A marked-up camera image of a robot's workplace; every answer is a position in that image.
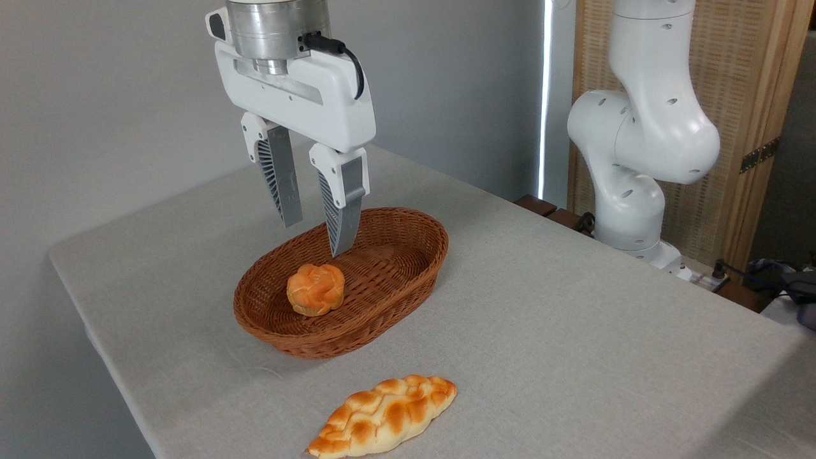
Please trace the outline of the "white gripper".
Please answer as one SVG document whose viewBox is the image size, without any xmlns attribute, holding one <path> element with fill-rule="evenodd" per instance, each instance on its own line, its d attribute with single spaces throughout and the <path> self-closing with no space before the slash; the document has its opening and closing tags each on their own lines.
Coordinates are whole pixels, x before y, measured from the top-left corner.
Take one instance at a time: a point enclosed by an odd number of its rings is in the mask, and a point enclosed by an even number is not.
<svg viewBox="0 0 816 459">
<path fill-rule="evenodd" d="M 289 130 L 319 142 L 309 157 L 337 258 L 352 248 L 370 194 L 360 147 L 375 137 L 376 124 L 361 68 L 345 52 L 314 47 L 332 35 L 328 9 L 219 8 L 206 27 L 228 98 L 247 111 L 241 125 L 249 158 L 287 228 L 303 220 Z"/>
</svg>

